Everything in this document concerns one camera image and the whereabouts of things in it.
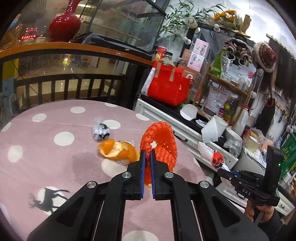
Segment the person's right hand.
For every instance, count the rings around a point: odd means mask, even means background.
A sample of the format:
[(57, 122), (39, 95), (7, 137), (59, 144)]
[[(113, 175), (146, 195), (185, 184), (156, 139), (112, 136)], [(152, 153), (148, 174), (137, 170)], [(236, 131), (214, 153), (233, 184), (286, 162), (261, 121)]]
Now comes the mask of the person's right hand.
[(267, 222), (269, 221), (272, 216), (273, 216), (273, 213), (274, 213), (274, 206), (270, 206), (270, 205), (265, 205), (265, 206), (256, 206), (256, 208), (253, 208), (253, 205), (254, 203), (250, 200), (247, 201), (247, 206), (245, 208), (245, 211), (244, 211), (244, 215), (249, 218), (251, 221), (254, 221), (254, 217), (255, 217), (255, 213), (257, 211), (260, 212), (263, 212), (264, 215), (261, 219), (261, 223), (263, 222)]

